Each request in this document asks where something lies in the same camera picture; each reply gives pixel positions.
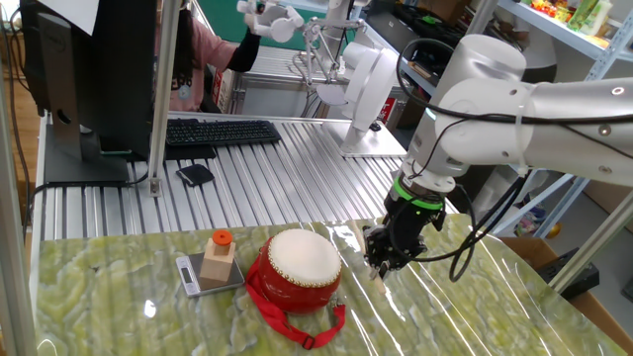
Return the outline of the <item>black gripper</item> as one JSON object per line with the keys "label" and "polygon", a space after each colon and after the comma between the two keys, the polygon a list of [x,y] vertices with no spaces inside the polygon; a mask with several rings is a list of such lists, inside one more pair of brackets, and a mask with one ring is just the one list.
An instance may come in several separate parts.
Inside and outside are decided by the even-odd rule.
{"label": "black gripper", "polygon": [[[362,235],[366,262],[375,270],[387,271],[386,275],[390,275],[427,251],[425,242],[418,237],[429,224],[438,231],[443,228],[445,206],[444,197],[436,192],[403,196],[391,190],[385,199],[385,207],[385,226],[363,226]],[[409,245],[401,247],[398,243]]]}

